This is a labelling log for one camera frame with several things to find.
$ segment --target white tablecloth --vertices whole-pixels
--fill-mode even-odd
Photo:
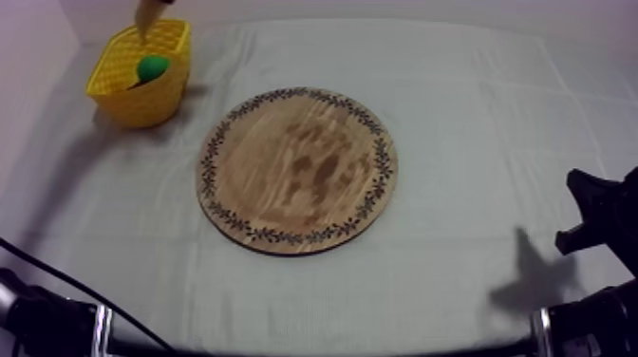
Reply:
[[[84,95],[84,47],[0,201],[0,235],[111,297],[177,346],[292,354],[460,348],[517,338],[527,315],[629,279],[604,247],[560,257],[579,222],[572,168],[638,164],[638,62],[484,28],[293,20],[194,28],[177,116],[118,132]],[[201,212],[197,152],[234,105],[307,85],[363,103],[399,155],[379,219],[336,250],[277,258]],[[522,229],[518,234],[516,227]],[[73,289],[3,256],[60,293]],[[118,325],[118,334],[130,328]]]

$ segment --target round wooden board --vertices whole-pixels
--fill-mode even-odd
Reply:
[[[197,197],[230,239],[268,254],[318,253],[365,229],[386,206],[397,153],[352,99],[305,87],[258,95],[204,142]]]

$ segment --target yellow basket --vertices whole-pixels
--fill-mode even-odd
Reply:
[[[141,58],[159,55],[170,61],[156,80],[138,82]],[[113,36],[86,85],[93,98],[117,124],[141,128],[164,122],[177,111],[191,66],[191,26],[180,20],[159,20],[142,45],[135,27]]]

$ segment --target green ball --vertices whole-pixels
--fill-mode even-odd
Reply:
[[[170,61],[161,56],[146,56],[138,63],[138,78],[141,83],[159,78],[168,68]]]

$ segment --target decorative border pattern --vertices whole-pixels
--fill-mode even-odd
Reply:
[[[344,222],[333,223],[323,230],[315,230],[306,235],[276,231],[265,227],[255,228],[249,220],[238,216],[235,212],[225,209],[221,203],[216,200],[217,166],[215,158],[219,155],[219,147],[224,143],[226,133],[231,129],[233,122],[241,120],[241,118],[255,111],[264,103],[274,103],[275,101],[300,96],[307,96],[337,108],[346,108],[348,113],[354,116],[359,124],[365,126],[370,134],[377,137],[377,139],[374,140],[374,166],[377,169],[378,175],[372,180],[372,188],[366,191],[363,203],[356,207],[355,216],[349,217]],[[395,175],[391,166],[391,157],[388,154],[390,144],[382,138],[383,133],[384,130],[382,126],[372,119],[372,116],[367,110],[361,108],[360,105],[354,103],[349,98],[306,87],[277,89],[272,92],[260,94],[231,111],[226,116],[226,119],[216,127],[214,135],[209,137],[209,141],[206,143],[205,155],[199,163],[203,167],[201,171],[201,194],[205,199],[209,200],[206,206],[208,213],[211,216],[219,218],[230,229],[237,230],[249,236],[251,241],[261,240],[269,243],[286,242],[294,246],[304,242],[322,243],[327,239],[349,235],[355,232],[359,224],[372,214],[375,205],[386,194],[389,179]]]

